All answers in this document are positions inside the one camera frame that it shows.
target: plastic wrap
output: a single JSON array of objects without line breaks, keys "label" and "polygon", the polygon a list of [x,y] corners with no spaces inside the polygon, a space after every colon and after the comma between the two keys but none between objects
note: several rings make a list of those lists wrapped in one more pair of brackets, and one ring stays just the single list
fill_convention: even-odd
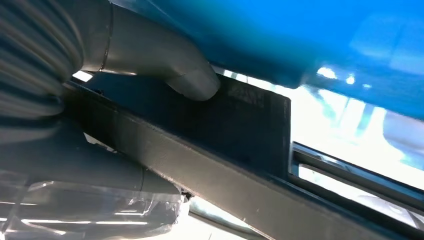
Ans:
[{"label": "plastic wrap", "polygon": [[126,240],[169,232],[188,215],[178,194],[39,181],[0,170],[0,240]]}]

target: metal rail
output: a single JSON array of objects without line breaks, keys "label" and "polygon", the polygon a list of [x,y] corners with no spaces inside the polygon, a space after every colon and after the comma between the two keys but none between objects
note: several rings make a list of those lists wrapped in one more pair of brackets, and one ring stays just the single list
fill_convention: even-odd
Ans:
[{"label": "metal rail", "polygon": [[[290,159],[286,149],[290,147],[290,139],[285,136],[290,124],[284,126],[287,123],[284,121],[290,120],[290,105],[286,104],[290,102],[286,98],[226,78],[222,79],[226,86],[221,90],[226,94],[218,94],[218,100],[188,103],[159,81],[133,81],[131,77],[116,75],[101,77],[101,84],[91,80],[88,86],[102,87],[100,92],[104,96],[75,83],[66,85],[69,117],[79,122],[89,135],[243,220],[265,237],[278,240],[415,238],[402,236],[380,222],[371,222],[366,216],[289,182],[285,173]],[[243,89],[239,92],[242,95],[235,93],[229,97],[229,90],[234,88]],[[202,112],[205,107],[211,111],[208,116],[218,116],[226,111],[219,106],[230,102],[233,112],[227,112],[226,118],[246,118],[249,116],[246,111],[250,111],[250,119],[258,122],[261,120],[256,117],[262,116],[270,126],[261,129],[261,133],[251,130],[238,138],[238,142],[231,135],[234,132],[225,132],[232,140],[226,143],[235,150],[217,142],[227,139],[212,134],[211,129],[217,128],[206,124],[211,121],[198,121],[207,115]],[[239,108],[245,103],[261,106],[266,112]],[[243,124],[228,120],[220,129],[229,126],[236,129],[240,125]],[[249,146],[248,138],[256,137],[261,137],[254,140],[258,151],[272,148],[271,154],[247,151],[248,155],[237,155]]]}]

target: exhaust pipe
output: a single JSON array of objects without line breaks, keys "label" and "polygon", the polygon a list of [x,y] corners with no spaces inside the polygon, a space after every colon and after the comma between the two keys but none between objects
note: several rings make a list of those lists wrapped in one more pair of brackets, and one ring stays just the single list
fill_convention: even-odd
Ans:
[{"label": "exhaust pipe", "polygon": [[202,53],[183,36],[107,0],[58,0],[75,23],[83,71],[143,75],[165,81],[195,101],[220,82]]}]

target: black metal frame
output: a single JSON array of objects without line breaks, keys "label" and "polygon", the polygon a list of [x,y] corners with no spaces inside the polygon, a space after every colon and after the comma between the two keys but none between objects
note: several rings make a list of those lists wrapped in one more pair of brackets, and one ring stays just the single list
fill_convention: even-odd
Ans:
[{"label": "black metal frame", "polygon": [[[223,76],[220,78],[225,78],[221,79],[222,82],[235,82]],[[154,86],[148,86],[149,91],[154,91],[165,102],[182,101],[174,92],[158,86],[161,83],[152,84]],[[249,91],[264,91],[253,86],[243,87]],[[155,106],[154,100],[124,107],[119,97],[110,96],[105,91],[105,95],[110,98],[107,99],[97,93],[103,93],[103,89],[95,92],[72,82],[66,84],[66,88],[67,115],[79,122],[86,133],[245,221],[267,238],[383,240],[423,237],[415,228],[295,175],[279,175],[280,171],[269,166],[262,170],[252,169],[234,161],[232,156],[217,152],[184,135],[184,131],[175,131],[178,126],[171,122],[157,124],[152,117],[154,112],[150,112],[152,115],[149,111],[137,113],[137,104],[160,108]],[[266,96],[280,98],[270,92],[265,93],[264,99]],[[172,113],[171,109],[162,111]],[[281,157],[282,162],[278,164],[287,173],[290,156]],[[294,155],[294,159],[299,159],[299,153]],[[266,173],[269,173],[268,170],[275,172],[269,175]]]}]

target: glass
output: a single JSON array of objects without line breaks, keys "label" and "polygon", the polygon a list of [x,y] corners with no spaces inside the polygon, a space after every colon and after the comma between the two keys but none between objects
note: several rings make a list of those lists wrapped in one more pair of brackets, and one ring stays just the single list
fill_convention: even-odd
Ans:
[{"label": "glass", "polygon": [[353,200],[400,222],[424,231],[423,216],[381,199],[369,192],[309,169],[307,165],[301,164],[299,166],[299,177],[335,192],[342,197]]},{"label": "glass", "polygon": [[197,196],[193,197],[190,201],[190,210],[192,212],[202,216],[208,216],[218,223],[222,223],[227,226],[236,226],[250,232],[249,225],[247,225],[244,221],[236,218],[212,203]]},{"label": "glass", "polygon": [[240,236],[221,230],[191,216],[178,222],[169,233],[134,240],[245,240]]},{"label": "glass", "polygon": [[[424,190],[424,122],[309,85],[290,89],[223,74],[290,98],[293,141]],[[317,75],[331,78],[332,72],[320,68]]]}]

